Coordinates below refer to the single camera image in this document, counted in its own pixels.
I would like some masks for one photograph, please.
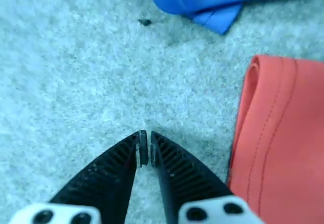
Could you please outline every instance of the white plastic part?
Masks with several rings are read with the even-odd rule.
[[[35,216],[44,210],[50,210],[53,213],[51,220],[46,224],[70,224],[72,219],[80,213],[90,215],[89,224],[101,224],[100,212],[95,207],[55,203],[29,205],[19,210],[9,224],[34,224]]]
[[[228,207],[228,204],[231,206],[236,205],[236,207],[241,209],[242,212],[226,213],[225,206],[227,205]],[[199,216],[202,217],[204,214],[196,213],[196,220],[189,220],[195,219],[190,218],[190,214],[188,213],[189,210],[196,210],[197,212],[199,209],[205,212],[206,218],[203,220],[197,220],[199,219]],[[237,196],[225,196],[220,198],[187,202],[181,206],[178,217],[178,224],[264,224],[264,222],[253,211],[250,210],[247,203],[242,198]]]

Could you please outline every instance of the orange cloth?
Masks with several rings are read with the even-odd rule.
[[[324,63],[253,58],[228,184],[266,223],[324,223]]]

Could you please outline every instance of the stitching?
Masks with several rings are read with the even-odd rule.
[[[298,73],[298,63],[297,61],[294,59],[294,65],[295,65],[295,76],[294,76],[294,84],[293,84],[293,87],[292,87],[292,90],[291,90],[291,94],[290,94],[290,97],[289,99],[287,100],[286,102],[286,105],[283,109],[283,112],[282,112],[282,115],[277,123],[277,126],[273,132],[273,135],[271,137],[271,141],[270,141],[270,144],[268,145],[268,149],[266,151],[266,155],[264,157],[264,162],[263,162],[263,167],[262,167],[262,177],[261,177],[261,190],[260,190],[260,194],[259,194],[259,202],[258,202],[258,214],[260,215],[260,212],[261,212],[261,197],[262,197],[262,194],[263,194],[263,181],[264,181],[264,177],[265,177],[265,164],[267,162],[267,158],[268,158],[268,155],[269,155],[269,152],[270,152],[270,148],[271,148],[271,144],[273,142],[273,139],[279,129],[279,125],[281,124],[283,118],[284,118],[284,115],[285,115],[285,112],[291,102],[291,100],[293,99],[293,92],[295,91],[295,88],[296,88],[296,81],[297,81],[297,73]]]
[[[283,70],[280,70],[280,83],[279,83],[279,86],[278,86],[278,89],[277,89],[277,92],[276,92],[276,95],[274,97],[274,100],[273,100],[273,103],[272,103],[272,106],[271,106],[271,109],[269,111],[269,114],[268,114],[268,117],[262,127],[262,130],[261,130],[261,133],[260,133],[260,137],[259,137],[259,140],[258,140],[258,144],[257,144],[257,147],[256,147],[256,150],[254,152],[254,157],[253,157],[253,162],[252,162],[252,166],[251,166],[251,169],[250,169],[250,173],[249,173],[249,182],[248,182],[248,188],[247,188],[247,202],[249,202],[250,200],[250,185],[251,185],[251,177],[252,177],[252,170],[254,168],[254,165],[255,165],[255,161],[257,159],[257,155],[258,155],[258,151],[259,151],[259,148],[260,148],[260,145],[261,145],[261,140],[263,138],[263,134],[264,134],[264,131],[265,131],[265,128],[266,126],[268,125],[268,122],[269,122],[269,119],[270,119],[270,116],[272,115],[272,112],[273,112],[273,109],[274,109],[274,105],[276,104],[277,102],[277,98],[278,98],[278,95],[279,95],[279,92],[281,91],[281,84],[282,84],[282,81],[281,81],[281,77],[282,77],[282,71]]]

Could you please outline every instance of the carpet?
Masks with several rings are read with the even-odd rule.
[[[139,129],[225,181],[252,56],[324,60],[324,0],[249,2],[225,36],[152,0],[0,4],[0,223]],[[137,172],[126,223],[165,223],[149,167]]]

